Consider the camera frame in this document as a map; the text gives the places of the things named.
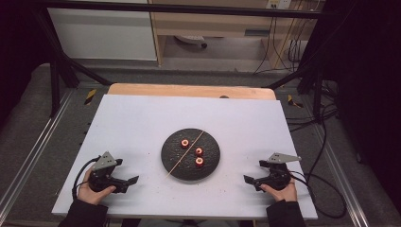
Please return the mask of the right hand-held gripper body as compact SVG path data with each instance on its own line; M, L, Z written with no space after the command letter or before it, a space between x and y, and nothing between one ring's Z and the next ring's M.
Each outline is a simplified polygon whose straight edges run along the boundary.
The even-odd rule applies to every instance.
M302 158L299 156L278 152L273 153L268 160L260 160L259 165L268 169L269 176L259 179L258 185L266 184L275 190L284 189L291 179L287 163L301 160Z

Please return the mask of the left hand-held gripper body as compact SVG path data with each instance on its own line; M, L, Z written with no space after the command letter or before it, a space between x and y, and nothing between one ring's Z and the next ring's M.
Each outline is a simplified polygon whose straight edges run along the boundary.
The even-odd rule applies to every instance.
M88 180L91 189L99 192L108 186L114 185L116 187L114 193L119 193L121 186L128 186L127 181L116 179L112 176L114 169L117 166L121 166L122 162L122 159L114 159L109 151L101 155L93 165L91 176Z

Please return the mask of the black round plate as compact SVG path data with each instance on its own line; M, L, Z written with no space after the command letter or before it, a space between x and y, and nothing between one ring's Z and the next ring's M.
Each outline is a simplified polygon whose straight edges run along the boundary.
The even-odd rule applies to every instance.
M161 160L168 176L188 182L200 181L217 169L220 148L208 132L182 129L165 140Z

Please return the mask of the bamboo skewer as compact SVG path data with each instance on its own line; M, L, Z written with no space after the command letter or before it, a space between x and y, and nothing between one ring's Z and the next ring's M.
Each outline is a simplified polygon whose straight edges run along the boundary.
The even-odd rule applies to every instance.
M193 174L198 168L195 160L198 157L195 153L196 148L202 148L199 141L204 137L205 132L199 129L183 129L171 134L162 147L162 163L167 174L166 177L173 176L184 181L196 181L198 177L193 177ZM183 148L181 142L183 139L189 141L189 146Z

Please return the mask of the person's right hand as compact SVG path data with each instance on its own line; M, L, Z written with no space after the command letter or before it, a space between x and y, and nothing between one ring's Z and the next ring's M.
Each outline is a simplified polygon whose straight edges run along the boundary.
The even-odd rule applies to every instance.
M297 201L297 190L293 180L282 190L276 190L267 184L261 184L260 188L273 196L276 201Z

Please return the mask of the person's left hand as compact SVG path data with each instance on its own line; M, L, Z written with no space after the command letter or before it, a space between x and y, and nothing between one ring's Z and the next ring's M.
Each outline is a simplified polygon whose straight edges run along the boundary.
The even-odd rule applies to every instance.
M99 205L103 199L105 199L106 197L108 197L110 194L112 194L114 192L116 187L114 185L111 185L99 192L93 191L88 183L88 180L91 176L91 172L92 172L91 169L88 169L85 172L83 181L80 184L80 186L78 187L77 198L80 201L84 201L84 202L90 203L92 205Z

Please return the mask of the yellow black tape strip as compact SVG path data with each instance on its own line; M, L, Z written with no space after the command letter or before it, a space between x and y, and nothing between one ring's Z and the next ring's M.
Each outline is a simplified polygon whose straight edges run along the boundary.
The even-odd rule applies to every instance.
M288 95L288 105L290 105L290 106L295 106L295 107L297 107L297 108L303 108L303 107L304 107L304 105L303 105L302 103L296 102L296 101L293 99L293 96L292 96L292 95Z
M92 89L91 91L89 91L87 97L85 98L84 105L90 105L91 104L91 102L92 102L92 100L93 100L93 98L94 98L94 96L96 94L96 91L97 91L97 89Z

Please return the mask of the light wooden table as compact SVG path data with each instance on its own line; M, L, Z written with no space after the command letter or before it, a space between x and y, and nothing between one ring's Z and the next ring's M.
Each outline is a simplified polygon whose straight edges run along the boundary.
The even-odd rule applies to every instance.
M191 96L264 99L275 100L272 89L241 86L199 86L172 84L115 83L110 86L108 95L131 96Z

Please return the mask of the white cabinet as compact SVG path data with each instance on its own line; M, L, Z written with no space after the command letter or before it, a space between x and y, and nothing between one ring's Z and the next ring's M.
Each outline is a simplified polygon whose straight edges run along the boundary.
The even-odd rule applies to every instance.
M145 12L49 9L63 51L74 59L155 61Z

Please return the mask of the white shoe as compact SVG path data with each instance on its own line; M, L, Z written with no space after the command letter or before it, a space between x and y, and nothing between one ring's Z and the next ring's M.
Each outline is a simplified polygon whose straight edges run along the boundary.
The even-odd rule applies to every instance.
M207 47L207 43L202 36L176 36L176 39L187 44L198 45L201 48Z

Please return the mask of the light wooden desk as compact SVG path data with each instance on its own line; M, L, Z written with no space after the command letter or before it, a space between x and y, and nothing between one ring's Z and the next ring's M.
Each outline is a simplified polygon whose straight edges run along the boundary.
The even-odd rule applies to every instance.
M267 9L268 0L148 0L151 4ZM289 9L315 11L320 1L291 0ZM270 66L284 65L285 51L292 41L307 41L315 28L315 19L262 18L213 14L152 12L157 57L163 53L163 36L250 37L259 38L268 51Z

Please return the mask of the aluminium rail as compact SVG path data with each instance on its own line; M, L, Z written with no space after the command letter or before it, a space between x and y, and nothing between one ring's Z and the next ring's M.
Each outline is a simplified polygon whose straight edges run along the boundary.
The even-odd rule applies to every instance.
M314 130L323 145L323 155L334 177L336 185L344 197L348 214L353 221L354 226L369 227L369 221L357 200L357 196L350 181L340 165L339 159L336 157L335 152L326 137L323 126L315 125Z
M24 157L24 161L18 166L18 171L9 184L5 193L0 197L0 226L5 222L12 206L18 199L27 179L32 170L39 161L48 141L50 140L54 130L57 128L62 116L70 103L74 90L67 89L61 98L60 108L50 116L37 136L35 143L29 148L28 154Z

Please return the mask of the black frame stand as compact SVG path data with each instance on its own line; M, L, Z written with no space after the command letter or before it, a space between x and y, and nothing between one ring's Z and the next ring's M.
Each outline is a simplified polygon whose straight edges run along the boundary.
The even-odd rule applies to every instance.
M67 88L77 88L79 80L76 71L79 71L102 85L110 86L113 84L67 56L62 49L56 30L50 22L50 17L45 13L44 9L33 12L33 16L48 44L52 95L51 117L55 116L61 108L60 79L63 80Z
M315 28L313 29L308 45L305 48L305 53L301 58L300 64L296 71L285 76L274 83L267 85L267 88L275 90L288 82L301 78L297 90L300 94L306 94L309 90L314 89L313 99L313 116L319 121L323 121L321 116L321 101L322 101L322 53L325 49L326 34L324 33L325 20L317 19Z

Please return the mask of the white wall socket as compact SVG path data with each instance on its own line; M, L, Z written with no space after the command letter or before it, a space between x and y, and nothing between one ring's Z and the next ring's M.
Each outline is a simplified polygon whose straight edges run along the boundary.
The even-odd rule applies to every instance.
M267 9L289 9L291 0L268 0Z

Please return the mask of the black frame top bar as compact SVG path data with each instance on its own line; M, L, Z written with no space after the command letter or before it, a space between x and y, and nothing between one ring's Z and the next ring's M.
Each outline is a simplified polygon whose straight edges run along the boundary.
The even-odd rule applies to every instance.
M116 3L116 2L94 2L94 1L70 1L70 0L33 0L32 3L38 7L52 8L52 9L89 9L89 10L213 14L213 15L235 15L235 16L278 17L278 18L302 18L302 19L325 19L339 16L338 13L333 11L299 11L299 10L288 10L288 9L241 9L241 8L231 8L231 7Z

